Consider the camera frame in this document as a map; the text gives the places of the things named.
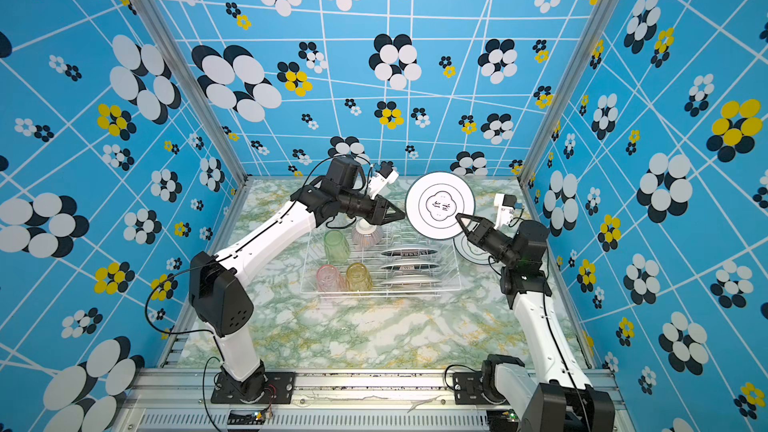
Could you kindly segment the white plate black flower outline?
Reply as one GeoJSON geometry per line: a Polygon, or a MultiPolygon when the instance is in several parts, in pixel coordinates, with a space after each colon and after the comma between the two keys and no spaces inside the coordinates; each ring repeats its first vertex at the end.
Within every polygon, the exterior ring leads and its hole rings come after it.
{"type": "Polygon", "coordinates": [[[456,252],[466,261],[476,265],[490,264],[490,254],[478,246],[472,244],[466,235],[458,235],[453,238],[456,252]]]}

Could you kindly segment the white plate green red rim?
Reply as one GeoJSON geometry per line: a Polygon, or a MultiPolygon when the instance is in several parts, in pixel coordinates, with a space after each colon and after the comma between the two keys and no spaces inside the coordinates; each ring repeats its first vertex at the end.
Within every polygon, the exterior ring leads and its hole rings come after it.
{"type": "Polygon", "coordinates": [[[387,248],[381,252],[381,255],[390,258],[422,258],[437,253],[438,250],[433,247],[412,245],[387,248]]]}

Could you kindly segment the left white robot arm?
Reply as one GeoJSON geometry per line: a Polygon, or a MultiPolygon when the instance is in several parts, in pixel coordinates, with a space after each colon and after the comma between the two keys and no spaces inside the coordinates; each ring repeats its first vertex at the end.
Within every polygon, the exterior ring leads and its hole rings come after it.
{"type": "Polygon", "coordinates": [[[221,355],[221,374],[247,401],[265,387],[265,367],[248,328],[255,310],[248,286],[286,248],[339,214],[371,225],[403,220],[383,197],[398,173],[383,162],[365,174],[349,155],[329,159],[325,174],[306,181],[264,224],[234,244],[197,254],[190,264],[188,301],[221,355]]]}

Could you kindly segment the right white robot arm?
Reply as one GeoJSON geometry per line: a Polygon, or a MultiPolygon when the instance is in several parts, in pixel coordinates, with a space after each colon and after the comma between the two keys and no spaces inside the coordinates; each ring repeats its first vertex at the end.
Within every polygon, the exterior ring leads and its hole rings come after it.
{"type": "Polygon", "coordinates": [[[513,236],[479,216],[459,213],[468,241],[501,264],[499,287],[525,334],[535,375],[511,356],[490,354],[482,364],[482,391],[506,402],[520,431],[611,431],[615,407],[596,389],[572,353],[554,310],[542,259],[549,229],[524,220],[513,236]]]}

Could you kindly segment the white plate in rack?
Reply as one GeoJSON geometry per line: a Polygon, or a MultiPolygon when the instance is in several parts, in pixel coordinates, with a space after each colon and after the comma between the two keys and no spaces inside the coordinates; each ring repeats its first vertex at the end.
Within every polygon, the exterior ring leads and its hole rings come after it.
{"type": "Polygon", "coordinates": [[[426,271],[437,270],[440,265],[436,262],[425,260],[398,260],[386,263],[379,267],[380,270],[388,272],[413,272],[425,273],[426,271]]]}
{"type": "Polygon", "coordinates": [[[441,279],[423,274],[396,275],[393,278],[383,280],[380,285],[384,287],[433,287],[440,285],[441,279]]]}

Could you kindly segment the front white plate in rack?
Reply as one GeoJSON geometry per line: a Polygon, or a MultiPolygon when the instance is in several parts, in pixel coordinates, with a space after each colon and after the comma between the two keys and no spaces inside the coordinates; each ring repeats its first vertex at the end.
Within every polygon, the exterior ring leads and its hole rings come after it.
{"type": "Polygon", "coordinates": [[[433,287],[440,285],[441,279],[423,274],[396,275],[393,278],[383,280],[380,285],[384,287],[433,287]]]}

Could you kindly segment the striped ceramic bowl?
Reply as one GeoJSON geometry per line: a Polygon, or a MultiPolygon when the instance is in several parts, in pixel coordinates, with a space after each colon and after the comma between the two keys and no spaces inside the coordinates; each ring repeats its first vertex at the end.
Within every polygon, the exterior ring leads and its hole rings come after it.
{"type": "Polygon", "coordinates": [[[365,219],[359,219],[355,223],[352,233],[353,242],[361,249],[371,248],[381,242],[383,232],[380,226],[373,225],[365,219]]]}

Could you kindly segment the green glass tumbler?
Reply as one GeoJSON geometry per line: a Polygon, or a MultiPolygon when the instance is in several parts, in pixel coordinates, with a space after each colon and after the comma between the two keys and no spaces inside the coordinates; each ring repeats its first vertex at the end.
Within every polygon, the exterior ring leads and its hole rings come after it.
{"type": "Polygon", "coordinates": [[[350,258],[351,250],[348,240],[340,230],[328,231],[323,237],[323,245],[328,264],[343,265],[350,258]]]}

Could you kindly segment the yellow glass tumbler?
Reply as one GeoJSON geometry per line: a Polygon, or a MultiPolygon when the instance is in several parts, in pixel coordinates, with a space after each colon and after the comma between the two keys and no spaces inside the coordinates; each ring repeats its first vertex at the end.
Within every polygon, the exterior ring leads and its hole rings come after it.
{"type": "Polygon", "coordinates": [[[352,263],[345,272],[347,290],[366,292],[373,288],[373,281],[368,268],[360,262],[352,263]]]}

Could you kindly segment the pink glass tumbler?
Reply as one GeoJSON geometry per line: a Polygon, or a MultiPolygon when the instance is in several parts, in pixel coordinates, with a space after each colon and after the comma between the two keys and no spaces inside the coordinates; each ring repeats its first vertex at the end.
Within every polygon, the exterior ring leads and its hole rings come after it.
{"type": "Polygon", "coordinates": [[[320,292],[346,292],[347,281],[341,272],[333,265],[325,264],[316,272],[317,289],[320,292]]]}

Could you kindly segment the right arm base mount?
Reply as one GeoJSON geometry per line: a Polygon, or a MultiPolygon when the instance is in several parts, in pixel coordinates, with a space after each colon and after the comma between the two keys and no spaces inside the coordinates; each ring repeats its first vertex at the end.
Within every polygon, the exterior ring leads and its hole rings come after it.
{"type": "Polygon", "coordinates": [[[451,372],[448,383],[456,405],[492,405],[485,394],[480,372],[451,372]]]}

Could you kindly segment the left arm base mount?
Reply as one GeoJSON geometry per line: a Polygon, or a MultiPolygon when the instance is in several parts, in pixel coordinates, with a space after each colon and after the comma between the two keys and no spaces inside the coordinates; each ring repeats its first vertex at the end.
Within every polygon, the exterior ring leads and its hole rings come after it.
{"type": "Polygon", "coordinates": [[[295,388],[295,372],[256,372],[245,381],[237,381],[225,370],[214,378],[210,401],[213,404],[290,404],[295,388]]]}

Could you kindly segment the aluminium front rail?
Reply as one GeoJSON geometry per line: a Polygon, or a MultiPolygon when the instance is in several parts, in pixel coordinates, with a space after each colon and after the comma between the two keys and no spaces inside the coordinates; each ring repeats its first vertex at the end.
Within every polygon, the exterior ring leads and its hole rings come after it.
{"type": "Polygon", "coordinates": [[[213,404],[214,370],[147,369],[119,412],[117,431],[518,431],[507,405],[456,405],[440,370],[305,369],[290,404],[213,404]],[[263,425],[231,426],[232,410],[263,425]]]}

